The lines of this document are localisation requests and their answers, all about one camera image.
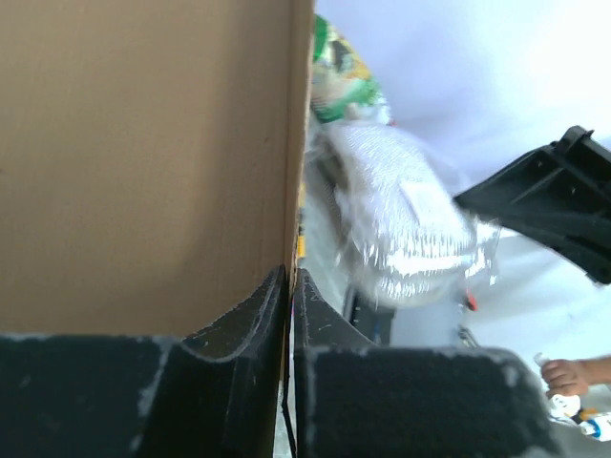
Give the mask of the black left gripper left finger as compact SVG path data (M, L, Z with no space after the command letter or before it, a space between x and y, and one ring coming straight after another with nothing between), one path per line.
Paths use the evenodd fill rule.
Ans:
M5 457L269 457L289 303L283 267L183 339L5 333Z

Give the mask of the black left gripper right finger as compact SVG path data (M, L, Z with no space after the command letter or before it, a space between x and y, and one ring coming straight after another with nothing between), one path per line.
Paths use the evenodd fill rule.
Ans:
M499 348L378 346L305 270L294 291L301 457L559 457L537 381Z

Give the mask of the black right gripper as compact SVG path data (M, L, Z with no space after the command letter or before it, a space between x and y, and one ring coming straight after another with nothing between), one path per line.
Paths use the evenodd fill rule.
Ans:
M610 151L581 126L454 198L610 283Z

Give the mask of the brown cardboard express box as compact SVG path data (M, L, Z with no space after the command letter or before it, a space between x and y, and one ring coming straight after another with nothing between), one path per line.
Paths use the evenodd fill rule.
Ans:
M1 5L1 327L183 336L291 266L309 1Z

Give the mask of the bystander bare hand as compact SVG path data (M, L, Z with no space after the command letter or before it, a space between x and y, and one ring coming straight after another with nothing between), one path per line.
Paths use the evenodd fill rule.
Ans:
M551 360L540 369L547 395L582 396L593 385L609 385L610 356L583 360Z

